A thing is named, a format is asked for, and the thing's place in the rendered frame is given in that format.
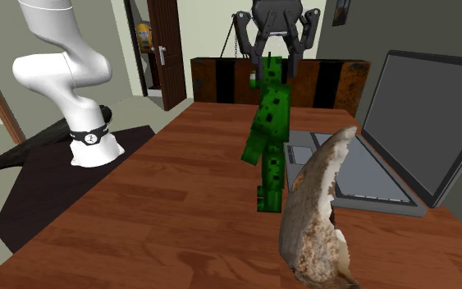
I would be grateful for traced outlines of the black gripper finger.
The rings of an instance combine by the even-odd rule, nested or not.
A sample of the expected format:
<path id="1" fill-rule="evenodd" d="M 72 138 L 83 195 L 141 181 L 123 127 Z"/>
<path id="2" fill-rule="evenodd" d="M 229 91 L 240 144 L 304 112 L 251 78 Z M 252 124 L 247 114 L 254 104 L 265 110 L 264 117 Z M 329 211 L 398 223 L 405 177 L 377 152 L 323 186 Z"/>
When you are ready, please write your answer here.
<path id="1" fill-rule="evenodd" d="M 303 58 L 304 51 L 313 47 L 320 15 L 321 11 L 318 8 L 306 11 L 303 16 L 299 13 L 298 17 L 295 17 L 296 14 L 290 9 L 284 11 L 288 28 L 288 34 L 284 37 L 289 52 L 287 76 L 290 78 L 297 76 L 299 61 Z M 301 39 L 298 37 L 297 21 L 303 25 Z"/>
<path id="2" fill-rule="evenodd" d="M 263 25 L 258 28 L 254 46 L 251 45 L 248 36 L 247 25 L 252 16 L 246 11 L 238 11 L 233 16 L 233 23 L 238 37 L 240 52 L 248 55 L 250 61 L 256 66 L 256 78 L 263 78 L 263 50 L 272 30 L 273 22 L 276 18 L 274 10 L 270 10 L 267 14 L 259 14 L 263 20 Z"/>

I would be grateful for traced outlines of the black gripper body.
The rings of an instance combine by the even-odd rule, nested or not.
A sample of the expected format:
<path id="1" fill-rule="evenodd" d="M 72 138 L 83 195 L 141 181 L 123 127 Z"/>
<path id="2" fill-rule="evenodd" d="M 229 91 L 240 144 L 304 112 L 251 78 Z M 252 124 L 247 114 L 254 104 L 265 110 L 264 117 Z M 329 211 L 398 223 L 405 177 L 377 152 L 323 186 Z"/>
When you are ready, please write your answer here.
<path id="1" fill-rule="evenodd" d="M 252 14 L 261 35 L 288 35 L 302 13 L 301 0 L 253 0 Z"/>

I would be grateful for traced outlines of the brown black striped sideboard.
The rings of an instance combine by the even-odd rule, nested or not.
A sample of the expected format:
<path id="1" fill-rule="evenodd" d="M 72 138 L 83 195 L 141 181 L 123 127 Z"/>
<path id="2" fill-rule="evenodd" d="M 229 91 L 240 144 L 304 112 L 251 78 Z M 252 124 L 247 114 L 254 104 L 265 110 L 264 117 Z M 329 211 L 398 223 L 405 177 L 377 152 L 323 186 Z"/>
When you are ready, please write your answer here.
<path id="1" fill-rule="evenodd" d="M 259 90 L 249 86 L 254 66 L 245 58 L 197 57 L 190 60 L 194 100 L 206 103 L 258 104 Z M 281 79 L 291 86 L 291 105 L 344 109 L 354 116 L 371 63 L 363 60 L 303 59 L 295 78 Z"/>

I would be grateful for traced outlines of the dark brown door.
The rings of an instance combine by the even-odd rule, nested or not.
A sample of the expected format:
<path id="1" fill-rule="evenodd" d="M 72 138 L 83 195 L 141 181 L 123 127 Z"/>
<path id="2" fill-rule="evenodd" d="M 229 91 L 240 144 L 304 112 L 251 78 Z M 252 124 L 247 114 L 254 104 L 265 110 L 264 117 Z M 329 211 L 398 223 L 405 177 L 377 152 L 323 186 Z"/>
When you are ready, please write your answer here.
<path id="1" fill-rule="evenodd" d="M 186 99 L 177 0 L 147 1 L 163 109 L 169 111 Z"/>

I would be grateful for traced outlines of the green blocky toy figure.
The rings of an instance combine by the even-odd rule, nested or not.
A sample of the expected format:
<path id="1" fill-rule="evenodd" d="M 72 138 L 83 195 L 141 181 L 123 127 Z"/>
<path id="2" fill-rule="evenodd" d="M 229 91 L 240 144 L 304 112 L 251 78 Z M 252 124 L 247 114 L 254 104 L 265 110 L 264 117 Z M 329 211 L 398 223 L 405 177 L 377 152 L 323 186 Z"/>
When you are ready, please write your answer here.
<path id="1" fill-rule="evenodd" d="M 241 159 L 262 166 L 257 210 L 280 213 L 286 175 L 284 144 L 290 133 L 290 86 L 282 82 L 282 58 L 264 58 L 263 78 L 259 80 L 253 72 L 250 85 L 259 87 L 259 106 Z"/>

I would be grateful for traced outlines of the yellow object behind door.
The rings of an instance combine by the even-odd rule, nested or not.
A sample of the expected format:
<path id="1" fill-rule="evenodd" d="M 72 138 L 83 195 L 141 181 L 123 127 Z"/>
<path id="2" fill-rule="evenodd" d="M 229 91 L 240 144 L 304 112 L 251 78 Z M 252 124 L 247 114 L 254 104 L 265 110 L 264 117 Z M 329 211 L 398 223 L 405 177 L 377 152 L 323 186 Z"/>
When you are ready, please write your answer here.
<path id="1" fill-rule="evenodd" d="M 141 21 L 136 27 L 138 44 L 142 53 L 152 53 L 154 51 L 152 42 L 152 29 L 148 21 Z"/>

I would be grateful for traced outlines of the grey open laptop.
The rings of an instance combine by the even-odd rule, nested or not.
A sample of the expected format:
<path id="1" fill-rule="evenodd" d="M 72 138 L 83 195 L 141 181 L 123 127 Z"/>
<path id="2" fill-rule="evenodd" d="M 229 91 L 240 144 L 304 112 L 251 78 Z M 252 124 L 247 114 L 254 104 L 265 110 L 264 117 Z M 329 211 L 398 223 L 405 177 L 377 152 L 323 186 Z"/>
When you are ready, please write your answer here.
<path id="1" fill-rule="evenodd" d="M 388 52 L 335 207 L 422 217 L 462 173 L 462 57 Z"/>

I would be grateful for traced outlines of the brown white curved shell piece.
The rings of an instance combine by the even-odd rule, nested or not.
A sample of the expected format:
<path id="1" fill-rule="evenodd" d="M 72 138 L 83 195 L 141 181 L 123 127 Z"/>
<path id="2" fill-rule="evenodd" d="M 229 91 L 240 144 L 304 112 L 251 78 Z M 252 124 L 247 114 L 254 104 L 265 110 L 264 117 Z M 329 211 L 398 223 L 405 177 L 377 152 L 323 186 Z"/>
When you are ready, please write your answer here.
<path id="1" fill-rule="evenodd" d="M 310 289 L 362 289 L 350 272 L 342 231 L 331 220 L 336 177 L 356 126 L 334 133 L 313 153 L 290 188 L 279 230 L 279 253 Z"/>

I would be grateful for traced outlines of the brown wooden table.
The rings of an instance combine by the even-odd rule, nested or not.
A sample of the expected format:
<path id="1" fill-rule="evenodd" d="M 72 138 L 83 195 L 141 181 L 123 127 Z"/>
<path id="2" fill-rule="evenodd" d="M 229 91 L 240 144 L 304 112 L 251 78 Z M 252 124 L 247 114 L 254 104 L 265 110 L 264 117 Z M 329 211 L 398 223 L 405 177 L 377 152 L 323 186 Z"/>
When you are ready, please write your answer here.
<path id="1" fill-rule="evenodd" d="M 0 266 L 0 289 L 306 289 L 241 160 L 254 105 L 194 103 Z M 337 209 L 362 289 L 462 289 L 462 224 Z"/>

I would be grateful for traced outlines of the dark robot stand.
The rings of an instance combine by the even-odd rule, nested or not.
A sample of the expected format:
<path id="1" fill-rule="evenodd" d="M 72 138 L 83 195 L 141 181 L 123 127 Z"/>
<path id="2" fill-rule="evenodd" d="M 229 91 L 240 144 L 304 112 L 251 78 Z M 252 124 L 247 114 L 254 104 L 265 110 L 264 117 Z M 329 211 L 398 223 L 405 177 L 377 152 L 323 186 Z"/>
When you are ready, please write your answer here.
<path id="1" fill-rule="evenodd" d="M 0 239 L 12 253 L 155 136 L 150 126 L 113 134 L 125 153 L 100 167 L 71 165 L 68 142 L 32 150 L 0 212 Z"/>

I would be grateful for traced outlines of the dark wall picture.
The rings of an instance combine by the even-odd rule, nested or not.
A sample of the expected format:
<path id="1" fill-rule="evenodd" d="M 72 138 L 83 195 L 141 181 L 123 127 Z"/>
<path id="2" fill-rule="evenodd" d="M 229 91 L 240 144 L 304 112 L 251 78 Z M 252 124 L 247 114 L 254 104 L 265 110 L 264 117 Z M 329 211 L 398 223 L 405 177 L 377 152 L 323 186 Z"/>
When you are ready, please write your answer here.
<path id="1" fill-rule="evenodd" d="M 333 26 L 344 25 L 350 9 L 351 0 L 336 0 L 336 9 L 332 19 Z"/>

